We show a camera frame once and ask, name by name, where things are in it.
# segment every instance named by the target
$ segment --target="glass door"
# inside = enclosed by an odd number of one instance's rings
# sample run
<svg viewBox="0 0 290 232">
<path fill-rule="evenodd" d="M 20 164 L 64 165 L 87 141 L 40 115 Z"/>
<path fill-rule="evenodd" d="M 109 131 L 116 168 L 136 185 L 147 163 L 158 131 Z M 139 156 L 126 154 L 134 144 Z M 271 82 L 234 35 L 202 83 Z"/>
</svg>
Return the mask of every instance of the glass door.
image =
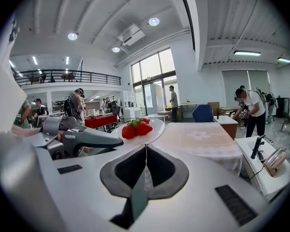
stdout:
<svg viewBox="0 0 290 232">
<path fill-rule="evenodd" d="M 162 81 L 158 80 L 143 85 L 144 101 L 147 115 L 157 114 L 164 111 Z"/>
</svg>

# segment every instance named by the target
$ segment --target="air conditioner unit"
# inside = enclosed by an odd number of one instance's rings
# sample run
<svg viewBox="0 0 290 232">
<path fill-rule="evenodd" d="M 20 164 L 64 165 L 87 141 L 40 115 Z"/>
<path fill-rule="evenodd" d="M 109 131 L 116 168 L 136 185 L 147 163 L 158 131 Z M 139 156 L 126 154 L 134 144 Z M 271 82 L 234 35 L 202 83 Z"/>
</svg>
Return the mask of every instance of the air conditioner unit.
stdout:
<svg viewBox="0 0 290 232">
<path fill-rule="evenodd" d="M 132 45 L 144 36 L 145 34 L 143 31 L 135 24 L 132 24 L 130 27 L 123 31 L 118 39 L 122 41 L 122 45 Z"/>
</svg>

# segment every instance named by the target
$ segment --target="black pants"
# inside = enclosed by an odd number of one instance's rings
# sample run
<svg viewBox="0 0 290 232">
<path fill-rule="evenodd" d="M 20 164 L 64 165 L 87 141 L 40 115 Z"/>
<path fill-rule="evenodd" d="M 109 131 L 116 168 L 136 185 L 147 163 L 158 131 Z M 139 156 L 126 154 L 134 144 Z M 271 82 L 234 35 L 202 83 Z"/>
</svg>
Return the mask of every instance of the black pants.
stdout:
<svg viewBox="0 0 290 232">
<path fill-rule="evenodd" d="M 177 107 L 172 107 L 172 120 L 177 122 Z"/>
<path fill-rule="evenodd" d="M 262 136 L 265 131 L 265 112 L 258 117 L 254 116 L 248 117 L 246 137 L 251 137 L 256 125 L 258 136 Z"/>
</svg>

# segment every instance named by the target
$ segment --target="white tablecloth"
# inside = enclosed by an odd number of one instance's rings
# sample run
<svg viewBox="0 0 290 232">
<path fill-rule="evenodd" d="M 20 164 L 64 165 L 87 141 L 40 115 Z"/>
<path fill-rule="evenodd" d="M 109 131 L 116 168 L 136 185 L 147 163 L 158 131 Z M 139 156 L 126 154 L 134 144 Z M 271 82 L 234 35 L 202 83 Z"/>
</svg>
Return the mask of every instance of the white tablecloth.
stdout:
<svg viewBox="0 0 290 232">
<path fill-rule="evenodd" d="M 170 123 L 153 142 L 158 149 L 179 150 L 217 162 L 239 175 L 243 154 L 219 123 Z"/>
</svg>

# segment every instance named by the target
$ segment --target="blue chair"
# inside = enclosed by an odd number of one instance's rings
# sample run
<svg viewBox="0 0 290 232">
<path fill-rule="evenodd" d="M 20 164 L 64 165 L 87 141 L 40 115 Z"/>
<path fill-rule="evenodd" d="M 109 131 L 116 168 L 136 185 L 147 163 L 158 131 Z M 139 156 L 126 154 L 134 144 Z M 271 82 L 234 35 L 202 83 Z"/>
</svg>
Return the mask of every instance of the blue chair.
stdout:
<svg viewBox="0 0 290 232">
<path fill-rule="evenodd" d="M 211 105 L 199 105 L 192 112 L 192 116 L 196 123 L 213 122 L 214 115 Z"/>
</svg>

